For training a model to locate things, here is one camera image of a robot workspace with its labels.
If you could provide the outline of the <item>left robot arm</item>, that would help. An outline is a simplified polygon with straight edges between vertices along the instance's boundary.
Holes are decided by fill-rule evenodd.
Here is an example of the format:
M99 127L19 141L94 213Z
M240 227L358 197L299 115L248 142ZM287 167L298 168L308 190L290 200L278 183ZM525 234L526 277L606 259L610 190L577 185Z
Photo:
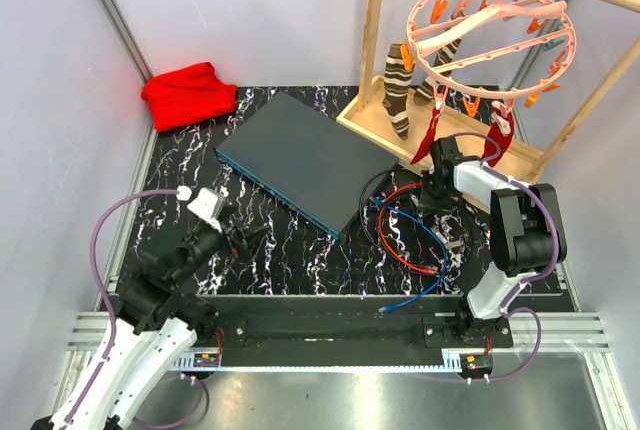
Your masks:
M182 286L215 255L250 261L266 226L201 223L159 257L138 268L106 302L107 331L86 371L52 415L35 429L126 429L177 358L193 345L220 342L214 305Z

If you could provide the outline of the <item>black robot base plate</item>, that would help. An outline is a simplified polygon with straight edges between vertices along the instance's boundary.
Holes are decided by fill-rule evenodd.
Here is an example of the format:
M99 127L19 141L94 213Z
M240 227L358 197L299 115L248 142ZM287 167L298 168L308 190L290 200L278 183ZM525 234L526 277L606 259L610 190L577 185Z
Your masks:
M218 296L197 349L222 345L226 367L336 369L444 366L444 351L512 350L516 320L500 319L462 334L457 296L426 296L390 314L377 296Z

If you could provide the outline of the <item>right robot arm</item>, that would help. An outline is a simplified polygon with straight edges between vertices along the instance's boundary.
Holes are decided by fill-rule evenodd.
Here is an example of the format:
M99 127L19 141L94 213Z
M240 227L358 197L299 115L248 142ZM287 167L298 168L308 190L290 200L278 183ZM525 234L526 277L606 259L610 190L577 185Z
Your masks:
M491 263L462 298L452 332L479 346L499 330L508 307L527 285L546 278L567 253L557 193L549 184L527 184L489 165L489 157L465 156L454 135L430 144L432 169L423 174L420 219L469 195L489 209Z

